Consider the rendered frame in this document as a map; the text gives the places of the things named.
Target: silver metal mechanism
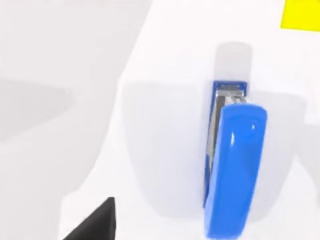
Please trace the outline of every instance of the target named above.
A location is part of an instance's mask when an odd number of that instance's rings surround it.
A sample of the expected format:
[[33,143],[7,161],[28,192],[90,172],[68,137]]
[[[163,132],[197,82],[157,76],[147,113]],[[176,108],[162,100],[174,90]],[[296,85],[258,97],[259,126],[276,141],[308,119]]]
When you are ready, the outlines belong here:
[[206,154],[209,156],[210,174],[214,162],[221,109],[229,104],[243,104],[246,102],[247,100],[245,98],[245,92],[239,90],[237,86],[234,87],[226,85],[225,87],[218,89],[215,92],[215,101],[211,113],[211,120],[208,133],[209,136],[206,148]]

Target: dark object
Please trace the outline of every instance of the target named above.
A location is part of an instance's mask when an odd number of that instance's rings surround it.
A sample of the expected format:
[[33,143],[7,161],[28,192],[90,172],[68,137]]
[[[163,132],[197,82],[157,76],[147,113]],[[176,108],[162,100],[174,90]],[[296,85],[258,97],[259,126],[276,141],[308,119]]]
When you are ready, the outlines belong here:
[[108,198],[64,240],[114,240],[116,236],[115,198]]

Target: yellow paper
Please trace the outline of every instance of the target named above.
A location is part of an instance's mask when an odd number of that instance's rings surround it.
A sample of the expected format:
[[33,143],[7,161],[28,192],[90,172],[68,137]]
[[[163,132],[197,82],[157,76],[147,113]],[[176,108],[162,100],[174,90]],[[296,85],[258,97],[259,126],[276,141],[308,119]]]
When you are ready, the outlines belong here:
[[281,27],[320,32],[320,0],[286,0]]

